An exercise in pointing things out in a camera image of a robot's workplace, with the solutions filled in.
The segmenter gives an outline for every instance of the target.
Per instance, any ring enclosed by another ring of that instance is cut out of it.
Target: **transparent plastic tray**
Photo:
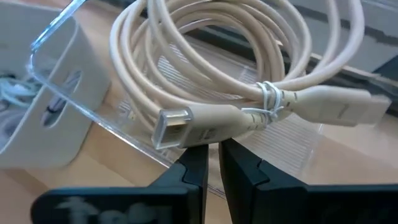
[[[77,8],[71,7],[70,14]],[[204,58],[212,62],[220,70],[242,82],[254,83],[256,81],[254,64],[251,61],[190,37],[187,37],[187,39]],[[193,85],[179,74],[163,57],[160,58],[158,67],[171,82],[174,82],[187,91],[210,98],[231,97],[229,95],[213,93]],[[359,75],[363,79],[375,78],[374,75],[368,72],[353,68],[347,68],[345,71],[352,76]],[[117,83],[118,79],[116,77],[112,78],[114,82],[112,91],[117,91],[119,94],[115,94],[111,103],[104,103],[94,111],[89,110],[87,106],[74,99],[73,95],[69,95],[61,86],[49,82],[45,77],[40,76],[40,74],[36,73],[35,77],[44,86],[66,99],[69,104],[79,109],[87,117],[130,144],[134,149],[143,152],[162,165],[169,167],[183,152],[183,149],[176,148],[161,151],[154,150],[150,136],[144,136],[140,132],[140,124],[134,119],[134,114],[131,113],[129,98],[124,93],[122,85]],[[317,147],[321,136],[321,128],[322,125],[309,123],[293,114],[283,121],[272,123],[265,131],[253,133],[250,136],[238,139],[238,141],[271,164],[300,178],[313,150]],[[210,149],[209,188],[215,193],[223,195],[218,149],[216,145],[211,145]]]

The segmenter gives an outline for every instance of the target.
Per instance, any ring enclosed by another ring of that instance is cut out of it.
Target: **beige usb cable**
[[[317,86],[338,73],[359,49],[364,37],[360,0],[345,1],[351,30],[341,52],[338,8],[335,0],[325,0],[331,35],[324,57],[309,74],[305,69],[312,38],[303,17],[288,0],[272,2],[287,13],[289,21],[260,0],[138,0],[118,16],[111,31],[111,57],[136,118],[144,131],[154,133],[155,148],[222,141],[264,129],[291,112],[311,122],[343,126],[375,123],[384,114],[390,104],[386,97]],[[145,7],[148,19],[142,22]],[[259,83],[248,85],[218,70],[183,36],[210,25],[233,26],[247,38],[256,56]],[[278,41],[291,59],[288,72]],[[189,63],[181,61],[170,44]],[[242,98],[215,101],[184,91],[157,68],[161,55],[193,83]]]

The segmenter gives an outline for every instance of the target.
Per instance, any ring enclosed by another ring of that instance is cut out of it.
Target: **wooden table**
[[[25,0],[32,4],[64,7],[69,0]],[[112,79],[116,74],[108,54],[108,34],[120,12],[103,2],[90,1],[76,18],[83,26],[96,54]],[[105,99],[115,105],[122,94],[117,82]],[[397,132],[398,122],[386,117],[381,131],[374,132],[325,127],[325,136],[301,177],[311,183],[398,182],[397,169],[392,165],[398,153],[390,150],[398,143],[389,131]],[[364,138],[381,135],[388,147],[374,152],[347,136],[360,133]],[[29,207],[33,200],[48,189],[64,186],[145,186],[155,180],[165,168],[128,146],[97,124],[93,124],[81,152],[66,167],[0,171],[0,217],[4,223],[30,223]],[[208,194],[206,223],[231,223],[226,201]]]

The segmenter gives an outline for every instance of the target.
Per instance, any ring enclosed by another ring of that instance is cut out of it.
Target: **white twist tie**
[[[273,121],[275,121],[278,118],[278,112],[282,110],[284,107],[281,106],[282,104],[282,92],[280,89],[278,89],[274,84],[271,82],[265,81],[263,83],[257,82],[257,85],[262,90],[262,94],[264,95],[264,104],[263,104],[263,109],[260,108],[242,108],[243,112],[249,112],[249,113],[262,113],[266,117],[266,124],[271,124]],[[275,93],[275,101],[274,101],[274,107],[273,109],[268,109],[268,89],[269,87],[270,91],[273,91]]]

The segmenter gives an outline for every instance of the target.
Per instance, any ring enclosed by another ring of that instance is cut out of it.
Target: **white logo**
[[[101,212],[92,204],[85,202],[82,197],[68,197],[55,208],[69,209],[71,224],[87,224],[89,217],[97,217],[100,224],[145,224],[158,219],[158,209],[161,209],[163,214],[170,213],[170,208],[150,208],[143,203],[131,205],[124,213],[116,210]]]

